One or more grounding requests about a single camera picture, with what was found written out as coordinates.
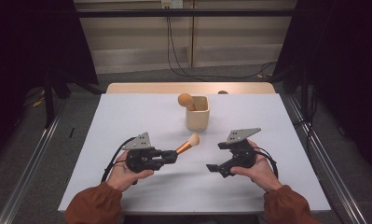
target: orange sleeve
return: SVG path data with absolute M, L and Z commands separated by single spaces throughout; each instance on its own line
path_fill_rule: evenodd
M 64 215 L 66 223 L 118 223 L 122 193 L 105 182 L 80 191 L 70 202 Z
M 316 224 L 307 200 L 287 185 L 264 195 L 264 210 L 268 223 Z

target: black curtain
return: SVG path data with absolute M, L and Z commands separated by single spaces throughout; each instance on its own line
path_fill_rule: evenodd
M 98 84 L 78 16 L 59 11 L 76 12 L 73 1 L 0 0 L 0 147 L 21 117 L 25 93 L 43 86 L 45 74 Z
M 372 0 L 337 1 L 310 78 L 372 165 Z
M 292 93 L 301 84 L 305 69 L 321 43 L 324 25 L 334 0 L 298 0 L 296 10 L 309 10 L 310 14 L 292 17 L 282 51 L 273 72 L 275 81 L 283 81 L 285 92 Z

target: black cable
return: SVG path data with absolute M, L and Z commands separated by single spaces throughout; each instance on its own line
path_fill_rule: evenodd
M 253 147 L 253 148 L 258 148 L 265 152 L 265 153 L 262 153 L 259 151 L 255 151 L 256 154 L 264 156 L 265 158 L 269 160 L 270 165 L 272 166 L 273 173 L 276 175 L 277 178 L 279 178 L 278 167 L 276 166 L 277 162 L 272 158 L 272 156 L 270 156 L 270 154 L 262 147 Z
M 127 143 L 129 143 L 131 140 L 135 139 L 135 137 L 132 137 L 130 139 L 128 139 L 127 141 L 125 141 L 116 151 L 116 153 L 114 154 L 112 160 L 110 161 L 110 163 L 107 165 L 106 169 L 104 169 L 104 173 L 103 173 L 103 176 L 102 176 L 102 180 L 101 180 L 101 183 L 106 181 L 107 179 L 107 176 L 109 175 L 111 169 L 113 168 L 113 166 L 118 163 L 119 161 L 117 162 L 114 162 L 117 158 L 117 155 L 119 153 L 119 151 L 125 146 L 127 145 Z
M 270 63 L 263 63 L 261 65 L 261 68 L 258 72 L 254 73 L 254 74 L 251 74 L 251 75 L 248 75 L 248 76 L 243 76 L 243 77 L 222 77 L 222 76 L 209 76 L 209 75 L 190 75 L 189 73 L 187 73 L 183 68 L 182 66 L 180 65 L 178 59 L 177 59 L 177 55 L 176 55 L 176 51 L 174 49 L 174 44 L 173 44 L 173 37 L 172 37 L 172 23 L 171 23 L 171 16 L 170 16 L 170 10 L 168 10 L 168 17 L 167 17 L 167 37 L 168 37 L 168 47 L 167 47 L 167 57 L 168 57 L 168 64 L 171 68 L 171 70 L 178 76 L 181 76 L 181 77 L 193 77 L 195 79 L 198 79 L 200 81 L 204 81 L 204 82 L 207 82 L 207 80 L 205 79 L 202 79 L 201 77 L 219 77 L 219 78 L 248 78 L 248 77 L 255 77 L 257 75 L 259 75 L 260 73 L 262 73 L 265 69 L 269 68 L 271 65 L 275 64 L 276 62 L 270 62 Z M 173 51 L 173 54 L 174 54 L 174 58 L 176 60 L 176 63 L 177 63 L 177 66 L 180 68 L 180 70 L 183 72 L 183 74 L 180 74 L 176 71 L 174 71 L 174 69 L 172 68 L 172 65 L 171 65 L 171 60 L 170 60 L 170 56 L 169 56 L 169 47 L 170 47 L 170 40 L 172 42 L 172 51 Z
M 281 72 L 276 73 L 275 76 L 270 77 L 266 82 L 275 83 L 282 81 L 288 74 L 296 72 L 296 67 L 293 65 L 286 66 Z

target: metal rail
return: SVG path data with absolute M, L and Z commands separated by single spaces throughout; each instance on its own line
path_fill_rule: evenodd
M 298 119 L 302 119 L 302 113 L 300 111 L 300 104 L 295 97 L 288 97 L 291 107 L 296 113 Z M 357 205 L 357 202 L 354 200 L 351 192 L 346 187 L 345 183 L 343 182 L 342 178 L 340 177 L 337 169 L 335 168 L 333 162 L 331 162 L 325 148 L 320 141 L 319 137 L 317 136 L 314 130 L 310 130 L 310 126 L 303 123 L 302 128 L 306 135 L 310 132 L 310 143 L 316 153 L 320 163 L 322 164 L 325 172 L 328 175 L 328 178 L 331 181 L 331 184 L 334 187 L 340 201 L 342 202 L 346 212 L 348 213 L 351 222 L 354 224 L 362 224 L 366 223 L 365 218 Z
M 28 165 L 26 166 L 20 180 L 17 183 L 17 186 L 12 191 L 10 197 L 8 198 L 2 212 L 0 213 L 0 224 L 2 223 L 12 223 L 14 217 L 17 214 L 18 209 L 20 208 L 23 197 L 26 194 L 26 191 L 29 188 L 29 185 L 34 177 L 35 171 L 37 170 L 38 164 L 43 158 L 44 152 L 48 146 L 49 141 L 51 140 L 52 135 L 55 132 L 55 129 L 60 120 L 61 114 L 64 110 L 67 100 L 62 102 L 62 105 L 58 111 L 57 116 L 52 121 L 40 138 L 39 143 L 37 144 L 32 158 L 29 160 Z

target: human hand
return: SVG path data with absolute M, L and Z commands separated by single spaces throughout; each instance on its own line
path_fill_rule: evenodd
M 140 173 L 131 171 L 125 163 L 127 155 L 128 151 L 126 150 L 116 159 L 119 162 L 113 166 L 110 176 L 106 181 L 108 186 L 121 192 L 128 189 L 136 180 L 144 179 L 154 174 L 153 170 L 143 170 Z
M 255 142 L 250 140 L 248 141 L 249 144 L 254 147 L 256 151 L 260 151 L 257 148 L 257 144 Z M 234 175 L 245 175 L 249 177 L 253 182 L 255 182 L 261 189 L 266 192 L 271 192 L 282 187 L 282 183 L 273 173 L 267 159 L 259 154 L 256 154 L 255 165 L 251 168 L 234 166 L 231 168 L 230 172 Z

